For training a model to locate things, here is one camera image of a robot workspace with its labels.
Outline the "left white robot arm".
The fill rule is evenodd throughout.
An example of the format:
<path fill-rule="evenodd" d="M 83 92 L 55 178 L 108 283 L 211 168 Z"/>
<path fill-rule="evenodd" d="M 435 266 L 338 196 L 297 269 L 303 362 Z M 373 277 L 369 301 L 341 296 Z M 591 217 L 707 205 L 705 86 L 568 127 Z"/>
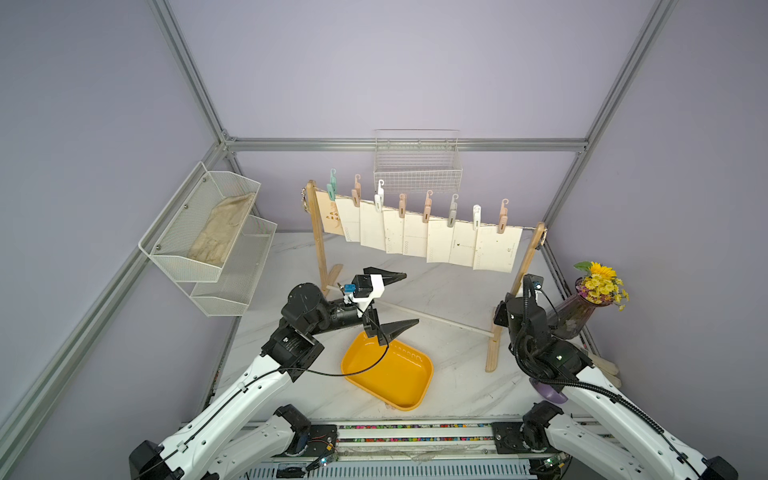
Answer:
<path fill-rule="evenodd" d="M 236 479 L 253 463 L 275 455 L 298 454 L 309 443 L 311 423 L 292 405 L 279 407 L 259 429 L 242 428 L 274 395 L 311 372 L 323 352 L 318 335 L 354 326 L 388 349 L 417 320 L 381 323 L 374 302 L 404 272 L 367 267 L 326 299 L 313 283 L 287 296 L 276 330 L 249 367 L 197 417 L 160 443 L 143 441 L 129 456 L 133 479 Z"/>

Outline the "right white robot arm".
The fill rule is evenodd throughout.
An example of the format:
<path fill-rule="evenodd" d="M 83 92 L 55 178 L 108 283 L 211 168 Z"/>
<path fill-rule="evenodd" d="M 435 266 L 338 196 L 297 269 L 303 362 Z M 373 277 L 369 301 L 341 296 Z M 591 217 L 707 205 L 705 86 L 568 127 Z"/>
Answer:
<path fill-rule="evenodd" d="M 556 450 L 607 479 L 736 479 L 721 456 L 705 457 L 625 397 L 575 345 L 550 332 L 533 294 L 507 295 L 494 322 L 541 396 L 515 434 L 498 430 L 499 448 Z"/>

